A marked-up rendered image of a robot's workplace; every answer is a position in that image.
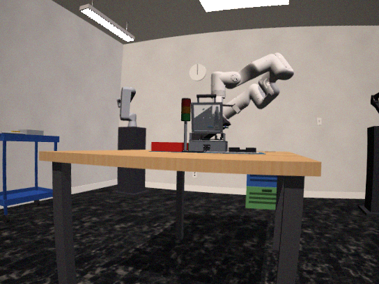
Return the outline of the red open bin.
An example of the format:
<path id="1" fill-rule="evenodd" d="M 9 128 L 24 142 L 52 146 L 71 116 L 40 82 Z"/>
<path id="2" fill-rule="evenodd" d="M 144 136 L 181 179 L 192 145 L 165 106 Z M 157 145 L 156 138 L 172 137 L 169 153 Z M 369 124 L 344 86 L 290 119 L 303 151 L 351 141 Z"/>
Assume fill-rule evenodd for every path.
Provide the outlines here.
<path id="1" fill-rule="evenodd" d="M 151 142 L 151 151 L 182 152 L 184 143 Z"/>

